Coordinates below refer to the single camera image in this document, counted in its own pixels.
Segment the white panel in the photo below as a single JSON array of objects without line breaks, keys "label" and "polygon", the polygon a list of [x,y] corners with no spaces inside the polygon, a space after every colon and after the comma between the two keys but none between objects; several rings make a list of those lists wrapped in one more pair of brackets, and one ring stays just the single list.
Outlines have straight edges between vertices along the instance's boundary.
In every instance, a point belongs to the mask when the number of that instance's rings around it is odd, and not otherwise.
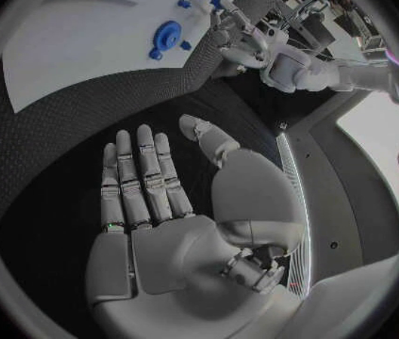
[{"label": "white panel", "polygon": [[399,105],[373,92],[337,124],[380,171],[399,207]]},{"label": "white panel", "polygon": [[[198,0],[207,8],[206,0]],[[193,46],[210,26],[208,10],[178,0],[45,0],[8,42],[3,66],[14,111],[61,88],[104,75],[181,68],[192,50],[149,58],[156,29],[168,20]]]}]

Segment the blue plastic piece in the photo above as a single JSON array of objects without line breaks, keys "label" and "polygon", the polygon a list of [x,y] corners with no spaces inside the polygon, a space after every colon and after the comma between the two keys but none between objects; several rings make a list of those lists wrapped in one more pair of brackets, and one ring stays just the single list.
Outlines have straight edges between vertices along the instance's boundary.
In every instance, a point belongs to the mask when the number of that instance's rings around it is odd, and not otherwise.
[{"label": "blue plastic piece", "polygon": [[215,7],[217,10],[223,9],[221,5],[221,0],[210,0],[210,3]]},{"label": "blue plastic piece", "polygon": [[192,45],[190,43],[188,43],[186,40],[182,41],[182,43],[180,44],[180,47],[183,50],[191,50],[192,49]]},{"label": "blue plastic piece", "polygon": [[177,5],[179,5],[180,7],[184,8],[184,9],[188,9],[192,6],[192,3],[189,2],[188,0],[179,0],[177,2]]},{"label": "blue plastic piece", "polygon": [[154,48],[149,56],[152,59],[160,60],[163,57],[162,51],[170,50],[175,47],[180,40],[182,27],[176,21],[167,21],[161,24],[154,34]]}]

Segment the blue object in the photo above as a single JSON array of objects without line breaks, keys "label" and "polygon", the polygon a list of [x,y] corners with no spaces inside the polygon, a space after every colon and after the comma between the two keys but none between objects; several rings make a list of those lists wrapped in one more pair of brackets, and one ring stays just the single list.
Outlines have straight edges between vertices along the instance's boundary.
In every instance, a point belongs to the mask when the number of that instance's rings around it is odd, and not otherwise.
[{"label": "blue object", "polygon": [[221,5],[221,0],[210,0],[210,3],[215,7],[217,10],[223,9]]},{"label": "blue object", "polygon": [[161,52],[175,47],[181,34],[182,27],[178,22],[170,20],[161,24],[154,34],[154,48],[150,51],[149,56],[152,59],[160,60],[163,57]]},{"label": "blue object", "polygon": [[180,7],[184,8],[184,9],[188,9],[192,6],[192,3],[189,2],[188,0],[179,0],[177,2],[177,5],[179,5]]},{"label": "blue object", "polygon": [[190,43],[188,43],[186,40],[182,41],[182,43],[180,44],[180,47],[183,50],[191,50],[192,49],[192,45]]}]

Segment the small blue component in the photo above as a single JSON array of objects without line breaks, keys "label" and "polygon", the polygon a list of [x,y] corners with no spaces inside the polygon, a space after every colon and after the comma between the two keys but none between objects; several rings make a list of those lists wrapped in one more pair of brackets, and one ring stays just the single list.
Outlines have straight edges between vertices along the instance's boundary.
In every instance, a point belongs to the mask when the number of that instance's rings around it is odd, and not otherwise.
[{"label": "small blue component", "polygon": [[184,8],[184,9],[188,9],[192,6],[192,3],[189,2],[188,0],[179,0],[177,2],[177,5],[179,5],[180,7]]},{"label": "small blue component", "polygon": [[175,47],[180,40],[182,27],[176,21],[167,21],[161,24],[154,34],[154,48],[149,56],[152,59],[160,60],[163,57],[162,51],[170,50]]},{"label": "small blue component", "polygon": [[215,7],[217,10],[223,9],[221,6],[221,0],[210,0],[210,3]]},{"label": "small blue component", "polygon": [[182,41],[182,43],[180,44],[180,47],[183,50],[191,50],[192,49],[192,45],[190,43],[188,43],[186,40]]}]

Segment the gray robotic hand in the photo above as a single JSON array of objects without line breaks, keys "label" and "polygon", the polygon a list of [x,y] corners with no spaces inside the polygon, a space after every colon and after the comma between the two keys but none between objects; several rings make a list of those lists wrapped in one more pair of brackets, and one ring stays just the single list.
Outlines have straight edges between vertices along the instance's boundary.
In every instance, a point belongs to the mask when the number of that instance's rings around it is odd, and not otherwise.
[{"label": "gray robotic hand", "polygon": [[284,272],[275,258],[302,241],[305,218],[280,169],[210,122],[183,115],[180,129],[220,168],[212,186],[214,221],[194,214],[165,134],[153,137],[140,126],[136,158],[130,134],[118,132],[116,144],[104,149],[103,232],[87,266],[91,305],[204,285],[210,291],[237,283],[269,293]]}]

